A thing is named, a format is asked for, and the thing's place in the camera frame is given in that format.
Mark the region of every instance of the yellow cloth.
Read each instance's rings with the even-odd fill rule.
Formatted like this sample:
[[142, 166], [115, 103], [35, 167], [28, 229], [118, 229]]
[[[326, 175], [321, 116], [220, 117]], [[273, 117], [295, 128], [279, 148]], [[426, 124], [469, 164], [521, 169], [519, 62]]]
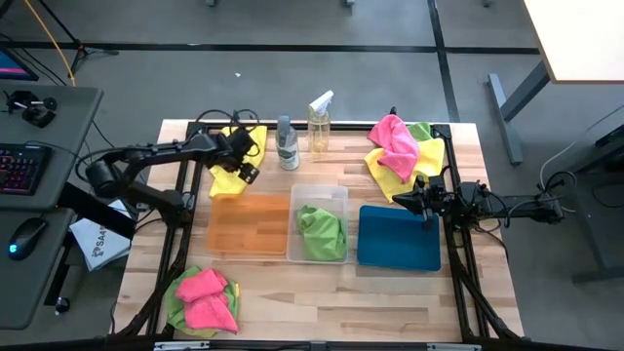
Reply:
[[364, 158], [369, 165], [370, 174], [388, 202], [392, 203], [393, 195], [410, 192], [416, 182], [416, 176], [425, 176], [425, 179], [429, 181], [429, 176], [437, 176], [442, 171], [442, 163], [445, 159], [445, 142], [440, 138], [434, 138], [421, 141], [418, 146], [420, 147], [418, 162], [413, 168], [411, 177], [405, 183], [401, 182], [394, 171], [377, 163], [377, 160], [383, 156], [383, 148], [376, 148]]
[[[232, 127], [232, 132], [236, 131], [236, 127]], [[225, 127], [221, 130], [226, 136], [230, 135], [229, 127]], [[266, 126], [257, 126], [250, 132], [250, 137], [257, 143], [257, 149], [252, 146], [249, 153], [255, 156], [245, 156], [244, 162], [249, 162], [255, 167], [260, 165], [262, 159], [264, 159], [264, 149], [266, 148]], [[240, 194], [245, 189], [247, 184], [238, 177], [238, 172], [229, 173], [221, 166], [214, 166], [211, 168], [211, 173], [214, 176], [213, 187], [211, 188], [211, 197], [217, 194]]]

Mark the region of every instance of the black metal frame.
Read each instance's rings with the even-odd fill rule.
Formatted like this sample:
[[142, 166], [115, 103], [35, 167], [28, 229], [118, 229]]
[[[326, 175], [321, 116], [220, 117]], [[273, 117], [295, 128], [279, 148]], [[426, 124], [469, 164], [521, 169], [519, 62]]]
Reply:
[[[265, 124], [269, 129], [276, 129], [276, 123]], [[227, 123], [189, 123], [187, 128], [187, 134], [191, 131], [195, 131], [197, 128], [222, 128], [227, 126]], [[305, 123], [294, 123], [293, 126], [297, 130], [305, 130], [307, 125]], [[331, 128], [334, 131], [369, 131], [373, 126], [373, 123], [345, 123], [345, 124], [332, 124]], [[445, 141], [446, 154], [448, 158], [448, 164], [454, 167], [451, 172], [451, 179], [453, 188], [456, 190], [460, 178], [457, 173], [457, 163], [454, 155], [454, 147], [452, 144], [452, 135], [449, 125], [433, 125], [432, 132], [434, 137], [441, 137]], [[178, 177], [176, 180], [176, 189], [183, 189], [184, 180], [186, 178], [188, 164], [182, 163], [178, 171]], [[195, 167], [190, 193], [197, 195], [199, 192], [202, 177], [202, 168]], [[192, 207], [191, 216], [195, 215], [195, 205]], [[188, 246], [190, 244], [190, 234], [192, 229], [192, 219], [183, 230], [180, 239], [180, 245], [178, 254], [175, 258], [175, 262], [172, 264], [174, 271], [181, 273], [185, 266], [186, 258], [188, 255]], [[445, 349], [445, 346], [449, 346], [447, 349], [458, 349], [459, 345], [476, 345], [472, 347], [473, 350], [598, 350], [593, 348], [584, 348], [568, 345], [556, 345], [540, 342], [533, 342], [525, 338], [520, 338], [512, 332], [506, 330], [504, 323], [493, 312], [491, 306], [489, 306], [487, 300], [481, 294], [479, 288], [479, 278], [476, 275], [476, 261], [474, 253], [472, 253], [472, 243], [470, 242], [470, 233], [462, 228], [462, 240], [464, 241], [464, 253], [466, 254], [466, 268], [461, 262], [457, 253], [457, 245], [454, 241], [453, 232], [454, 223], [451, 222], [449, 215], [444, 216], [444, 230], [447, 239], [447, 249], [450, 259], [450, 272], [453, 282], [453, 291], [455, 295], [455, 302], [457, 307], [457, 317], [459, 321], [461, 331], [461, 343], [436, 343], [436, 342], [322, 342], [322, 341], [264, 341], [264, 340], [210, 340], [199, 341], [205, 345], [210, 345], [211, 349], [253, 349], [253, 350], [267, 350], [275, 351], [277, 349], [299, 349], [309, 351], [336, 351], [336, 350], [435, 350]], [[167, 235], [164, 238], [163, 255], [161, 257], [160, 267], [158, 271], [157, 282], [161, 282], [166, 275], [170, 276], [172, 270], [169, 266], [169, 260], [171, 258], [171, 252], [174, 243], [174, 231], [168, 230]], [[471, 296], [475, 299], [475, 306], [478, 313], [482, 313], [483, 321], [479, 323], [479, 335], [474, 335], [469, 324], [468, 312], [466, 309], [466, 300], [463, 293], [463, 286], [467, 288]], [[147, 328], [147, 335], [134, 336], [130, 333], [118, 333], [103, 337], [100, 339], [89, 340], [73, 340], [53, 343], [41, 343], [41, 344], [29, 344], [28, 350], [153, 350], [156, 342], [172, 341], [174, 336], [174, 329], [167, 325], [162, 332], [156, 333], [158, 316], [160, 311], [160, 301], [152, 301], [150, 305], [154, 306], [150, 313], [150, 319]], [[488, 330], [489, 320], [491, 327], [496, 331], [499, 338], [491, 338], [486, 332]], [[133, 326], [131, 331], [138, 332], [139, 326]], [[25, 346], [8, 346], [0, 347], [0, 350], [18, 350], [24, 349]]]

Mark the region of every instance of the desk leg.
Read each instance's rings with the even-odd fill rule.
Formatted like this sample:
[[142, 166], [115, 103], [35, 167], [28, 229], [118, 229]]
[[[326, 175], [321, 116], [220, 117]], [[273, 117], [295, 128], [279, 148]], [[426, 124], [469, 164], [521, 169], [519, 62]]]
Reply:
[[58, 198], [58, 206], [72, 209], [77, 215], [103, 225], [130, 240], [133, 240], [135, 236], [137, 223], [133, 219], [109, 208], [91, 194], [71, 183], [66, 183], [63, 187]]
[[494, 98], [496, 117], [500, 122], [509, 161], [512, 165], [518, 166], [523, 162], [523, 151], [520, 139], [511, 126], [511, 120], [550, 82], [546, 66], [544, 61], [538, 63], [509, 98], [505, 96], [497, 74], [490, 73], [487, 82]]

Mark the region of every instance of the pink cloth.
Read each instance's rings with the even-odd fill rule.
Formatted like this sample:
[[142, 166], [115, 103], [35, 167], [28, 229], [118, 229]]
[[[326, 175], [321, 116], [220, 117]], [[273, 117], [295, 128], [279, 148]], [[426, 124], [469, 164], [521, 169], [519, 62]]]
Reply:
[[390, 168], [405, 183], [411, 177], [420, 149], [405, 123], [397, 115], [387, 115], [369, 133], [369, 139], [383, 147], [379, 165]]
[[184, 301], [184, 320], [189, 328], [238, 332], [223, 293], [226, 286], [225, 278], [213, 269], [205, 269], [182, 281], [175, 296]]
[[204, 269], [193, 277], [184, 279], [175, 291], [175, 296], [184, 302], [192, 302], [209, 294], [223, 293], [226, 286], [227, 281], [219, 272]]
[[192, 329], [216, 329], [238, 332], [238, 325], [227, 309], [227, 297], [223, 292], [200, 297], [184, 304], [184, 320]]

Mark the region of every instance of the white desk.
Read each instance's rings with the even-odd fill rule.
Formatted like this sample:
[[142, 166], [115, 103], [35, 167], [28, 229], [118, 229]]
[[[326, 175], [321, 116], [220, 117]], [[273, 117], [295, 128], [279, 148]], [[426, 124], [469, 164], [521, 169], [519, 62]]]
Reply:
[[624, 1], [524, 0], [542, 61], [507, 98], [496, 74], [488, 76], [512, 165], [523, 162], [510, 122], [539, 93], [555, 84], [624, 82]]

